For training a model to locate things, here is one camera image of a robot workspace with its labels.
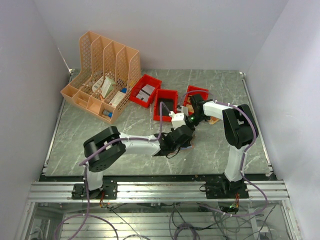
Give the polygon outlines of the orange patterned card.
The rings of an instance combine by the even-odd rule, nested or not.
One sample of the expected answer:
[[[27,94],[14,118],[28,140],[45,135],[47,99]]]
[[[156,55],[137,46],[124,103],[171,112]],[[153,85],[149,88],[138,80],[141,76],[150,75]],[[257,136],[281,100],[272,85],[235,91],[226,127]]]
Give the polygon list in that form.
[[[210,120],[208,121],[210,125],[213,125],[219,121],[218,118],[216,117],[211,117]]]

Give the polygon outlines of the gold striped card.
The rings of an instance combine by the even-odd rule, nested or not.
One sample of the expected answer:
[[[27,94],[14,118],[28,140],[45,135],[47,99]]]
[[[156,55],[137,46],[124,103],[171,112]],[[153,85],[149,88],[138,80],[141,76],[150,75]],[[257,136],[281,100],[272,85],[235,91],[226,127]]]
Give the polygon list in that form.
[[[194,112],[194,109],[193,109],[192,105],[187,104],[186,107],[188,108],[189,112],[191,112],[191,113]]]

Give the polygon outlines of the tan leather card holder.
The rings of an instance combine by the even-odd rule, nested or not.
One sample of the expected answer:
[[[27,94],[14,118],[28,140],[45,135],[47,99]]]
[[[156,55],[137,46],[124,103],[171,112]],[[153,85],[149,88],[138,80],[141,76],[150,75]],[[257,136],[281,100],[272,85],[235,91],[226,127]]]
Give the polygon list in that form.
[[[192,139],[191,139],[190,141],[188,141],[188,142],[185,142],[185,143],[180,147],[180,149],[181,149],[182,151],[193,149],[193,148],[195,147],[195,143],[194,143],[195,139],[196,139],[196,136],[193,135],[193,136],[192,136]]]

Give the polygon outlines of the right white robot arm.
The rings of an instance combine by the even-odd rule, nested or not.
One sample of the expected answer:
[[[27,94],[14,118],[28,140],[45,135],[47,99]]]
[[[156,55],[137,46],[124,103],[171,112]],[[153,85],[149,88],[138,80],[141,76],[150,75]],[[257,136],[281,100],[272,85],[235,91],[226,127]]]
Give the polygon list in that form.
[[[191,128],[211,117],[222,120],[229,144],[228,162],[222,174],[221,194],[233,197],[244,184],[243,168],[249,148],[259,136],[258,127],[248,104],[232,105],[216,100],[204,100],[200,94],[189,97],[193,114],[186,118]]]

